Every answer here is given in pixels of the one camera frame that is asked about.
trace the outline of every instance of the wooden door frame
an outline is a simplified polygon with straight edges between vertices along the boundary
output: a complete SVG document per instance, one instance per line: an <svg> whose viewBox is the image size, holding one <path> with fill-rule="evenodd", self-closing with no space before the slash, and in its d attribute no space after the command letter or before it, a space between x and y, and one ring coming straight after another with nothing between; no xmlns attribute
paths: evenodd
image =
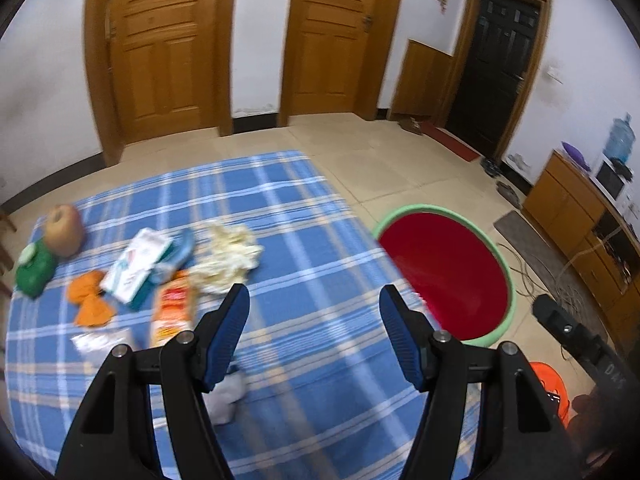
<svg viewBox="0 0 640 480"><path fill-rule="evenodd" d="M530 4L540 6L540 19L538 21L538 30L536 31L536 37L533 41L533 47L531 50L531 56L529 58L529 64L527 65L526 76L524 78L524 85L522 90L516 97L516 101L511 110L509 121L504 127L504 131L500 137L500 141L495 148L493 157L495 160L500 160L504 155L507 146L513 134L516 126L520 121L520 117L524 111L525 104L529 100L529 95L533 88L533 82L536 79L536 74L540 68L540 62L542 60L542 53L544 51L546 37L548 34L549 20L551 17L551 1L552 0L521 0ZM460 24L460 32L458 34L458 44L453 55L453 65L451 72L449 73L449 80L447 81L444 90L444 99L442 100L442 107L436 114L434 124L436 126L444 127L449 118L453 101L456 98L456 93L460 86L460 80L462 79L462 73L464 72L466 60L471 49L471 43L474 38L476 30L476 20L480 12L480 0L466 0L465 13L462 17Z"/></svg>
<svg viewBox="0 0 640 480"><path fill-rule="evenodd" d="M287 35L282 59L282 84L280 87L280 110L278 111L278 126L287 126L291 115L293 98L293 79L295 53L300 46L297 32L302 23L304 0L290 0L289 19L287 21ZM375 0L373 16L375 21L369 32L367 47L362 60L360 79L356 90L353 112L364 120L376 119L378 97L385 75L386 62L391 41L396 28L396 19L400 0Z"/></svg>
<svg viewBox="0 0 640 480"><path fill-rule="evenodd" d="M125 141L109 67L108 5L109 0L84 0L84 65L102 156L107 166L113 166L120 161ZM217 0L216 39L212 55L218 81L216 114L221 136L233 132L230 98L233 9L234 0Z"/></svg>

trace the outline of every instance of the apple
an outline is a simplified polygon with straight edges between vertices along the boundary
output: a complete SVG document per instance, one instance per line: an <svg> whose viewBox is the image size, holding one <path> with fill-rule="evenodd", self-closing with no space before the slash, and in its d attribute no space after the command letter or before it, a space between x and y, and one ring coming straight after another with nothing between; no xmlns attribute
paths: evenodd
<svg viewBox="0 0 640 480"><path fill-rule="evenodd" d="M68 258L76 254L84 240L84 226L78 209L71 204L63 204L49 211L42 240L56 256Z"/></svg>

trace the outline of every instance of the metal bolt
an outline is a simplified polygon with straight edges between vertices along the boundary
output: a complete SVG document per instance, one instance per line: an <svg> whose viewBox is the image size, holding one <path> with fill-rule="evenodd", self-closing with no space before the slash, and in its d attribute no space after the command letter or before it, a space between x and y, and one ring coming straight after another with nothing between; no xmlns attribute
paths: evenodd
<svg viewBox="0 0 640 480"><path fill-rule="evenodd" d="M129 351L129 347L125 344L119 344L113 347L111 355L114 357L122 357Z"/></svg>
<svg viewBox="0 0 640 480"><path fill-rule="evenodd" d="M518 346L516 345L516 343L507 341L505 343L502 343L502 351L507 355L516 355L518 353Z"/></svg>
<svg viewBox="0 0 640 480"><path fill-rule="evenodd" d="M436 330L433 333L433 338L438 342L438 343L447 343L451 340L451 334L449 332L447 332L446 330Z"/></svg>
<svg viewBox="0 0 640 480"><path fill-rule="evenodd" d="M186 345L187 343L193 341L194 337L195 336L193 335L193 332L191 330L183 330L175 337L175 340L181 345Z"/></svg>

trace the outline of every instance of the black door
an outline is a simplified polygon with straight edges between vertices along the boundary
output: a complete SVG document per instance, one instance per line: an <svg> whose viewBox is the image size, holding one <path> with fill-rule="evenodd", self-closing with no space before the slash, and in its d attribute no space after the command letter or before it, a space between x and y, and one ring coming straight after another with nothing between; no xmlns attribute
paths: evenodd
<svg viewBox="0 0 640 480"><path fill-rule="evenodd" d="M519 0L481 0L476 31L446 128L494 154L531 56L540 9Z"/></svg>

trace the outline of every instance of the floor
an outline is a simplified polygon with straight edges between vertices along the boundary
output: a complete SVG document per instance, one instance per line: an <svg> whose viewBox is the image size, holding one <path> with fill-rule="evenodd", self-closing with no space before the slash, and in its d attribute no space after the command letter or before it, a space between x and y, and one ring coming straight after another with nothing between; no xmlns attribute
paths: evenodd
<svg viewBox="0 0 640 480"><path fill-rule="evenodd" d="M34 222L58 203L135 182L142 178L215 162L224 158L277 150L302 150L350 204L363 224L373 229L387 213L402 205L433 203L467 217L496 243L510 247L493 222L512 207L484 174L479 159L465 162L429 137L416 136L389 121L367 122L353 114L298 116L287 128L218 137L215 128L146 140L127 146L117 166L93 173L46 194L11 215L18 232L2 234L14 256L26 244ZM516 257L500 248L510 266ZM516 289L524 291L519 274ZM13 285L13 274L4 278ZM2 307L2 340L8 302ZM593 381L571 358L565 360L557 342L530 312L530 299L518 295L517 312L503 339L516 342L530 361L542 361L561 375L569 397L588 393ZM0 410L6 417L6 388L0 386Z"/></svg>

